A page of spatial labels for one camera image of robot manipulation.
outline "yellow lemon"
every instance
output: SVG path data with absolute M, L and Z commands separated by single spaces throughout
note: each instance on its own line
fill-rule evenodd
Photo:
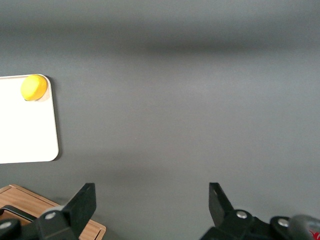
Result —
M 27 76 L 21 85 L 20 91 L 27 101 L 40 99 L 47 91 L 47 80 L 38 74 Z

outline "white cutting board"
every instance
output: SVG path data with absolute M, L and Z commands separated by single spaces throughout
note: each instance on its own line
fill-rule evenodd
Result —
M 46 162 L 59 152 L 51 84 L 26 101 L 20 92 L 29 75 L 0 77 L 0 164 Z

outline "metal screw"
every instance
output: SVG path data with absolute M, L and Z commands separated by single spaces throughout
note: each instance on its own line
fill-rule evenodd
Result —
M 241 219 L 246 219 L 248 215 L 244 211 L 237 211 L 236 216 Z
M 51 213 L 45 215 L 44 219 L 46 219 L 46 220 L 53 219 L 55 217 L 55 215 L 56 215 L 55 212 L 51 212 Z
M 279 218 L 279 219 L 278 219 L 278 224 L 279 224 L 280 226 L 286 227 L 286 228 L 289 226 L 288 220 L 285 220 L 285 219 L 283 219 L 283 218 Z
M 0 229 L 6 229 L 8 227 L 10 227 L 12 225 L 12 223 L 10 221 L 4 222 L 0 225 Z

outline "gray surface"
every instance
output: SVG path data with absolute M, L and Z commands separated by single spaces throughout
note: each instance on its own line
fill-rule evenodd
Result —
M 318 1 L 37 2 L 1 3 L 0 76 L 50 77 L 60 156 L 2 186 L 96 183 L 106 240 L 199 239 L 209 182 L 264 221 L 320 217 Z

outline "wooden tray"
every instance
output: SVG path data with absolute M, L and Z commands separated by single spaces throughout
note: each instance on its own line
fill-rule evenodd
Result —
M 39 217 L 45 210 L 52 207 L 59 206 L 53 201 L 50 201 L 38 194 L 35 194 L 29 190 L 24 189 L 18 185 L 12 184 L 0 188 L 0 208 L 5 205 L 14 206 L 32 216 Z M 0 215 L 0 220 L 16 218 L 20 219 L 22 225 L 28 224 L 29 222 L 25 219 L 22 219 L 16 216 L 13 213 L 4 211 Z M 83 232 L 81 233 L 80 240 L 101 240 L 106 233 L 106 227 L 90 220 Z

